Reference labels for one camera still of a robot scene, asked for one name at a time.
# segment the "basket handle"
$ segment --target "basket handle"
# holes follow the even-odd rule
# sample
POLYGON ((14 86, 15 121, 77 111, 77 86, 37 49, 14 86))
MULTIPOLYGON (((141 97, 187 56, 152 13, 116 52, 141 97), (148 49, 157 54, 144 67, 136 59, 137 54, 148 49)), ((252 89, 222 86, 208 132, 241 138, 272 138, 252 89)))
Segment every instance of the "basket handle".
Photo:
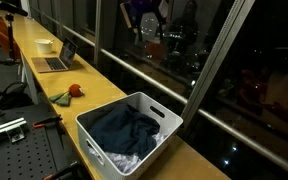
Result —
POLYGON ((93 156, 95 156, 96 159, 100 162, 100 164, 101 164, 102 166, 104 166, 104 159, 103 159, 103 157, 100 155, 100 153, 99 153, 95 148, 93 148, 91 142, 90 142, 88 139, 86 139, 86 145, 87 145, 87 147, 88 147, 89 149, 92 149, 93 151, 95 151, 94 154, 92 154, 92 153, 90 153, 90 154, 92 154, 93 156))

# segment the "laptop keyboard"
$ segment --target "laptop keyboard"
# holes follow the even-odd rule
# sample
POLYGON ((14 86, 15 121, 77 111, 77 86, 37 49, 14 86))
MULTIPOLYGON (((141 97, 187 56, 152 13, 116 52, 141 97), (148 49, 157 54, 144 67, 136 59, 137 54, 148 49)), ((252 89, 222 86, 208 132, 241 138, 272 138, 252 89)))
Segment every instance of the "laptop keyboard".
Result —
POLYGON ((52 70, 65 69, 58 58, 45 58, 45 60, 52 70))

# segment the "cup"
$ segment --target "cup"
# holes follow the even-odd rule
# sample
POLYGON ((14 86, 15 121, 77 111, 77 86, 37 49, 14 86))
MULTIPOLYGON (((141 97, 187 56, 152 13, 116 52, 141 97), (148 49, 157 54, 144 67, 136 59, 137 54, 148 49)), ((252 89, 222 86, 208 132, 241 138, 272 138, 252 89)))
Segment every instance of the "cup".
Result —
POLYGON ((52 40, 36 39, 35 44, 39 53, 49 54, 52 53, 52 40))

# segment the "white plastic basket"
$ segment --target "white plastic basket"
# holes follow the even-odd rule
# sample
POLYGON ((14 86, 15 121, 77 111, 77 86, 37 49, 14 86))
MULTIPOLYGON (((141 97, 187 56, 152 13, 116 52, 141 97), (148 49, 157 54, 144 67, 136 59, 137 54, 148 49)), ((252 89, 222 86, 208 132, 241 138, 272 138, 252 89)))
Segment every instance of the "white plastic basket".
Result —
POLYGON ((161 154, 165 147, 170 143, 179 126, 183 123, 181 117, 171 112, 144 93, 137 92, 125 98, 113 101, 111 103, 83 112, 76 117, 78 124, 79 144, 82 151, 87 155, 92 165, 101 174, 103 179, 128 180, 137 179, 149 167, 152 162, 161 154), (167 137, 161 144, 157 145, 131 172, 125 174, 121 172, 114 163, 107 157, 105 152, 97 145, 94 139, 89 135, 88 130, 107 113, 111 112, 116 106, 128 104, 133 106, 139 112, 155 119, 160 125, 160 133, 167 134, 167 137), (92 148, 97 152, 97 156, 90 154, 92 148))

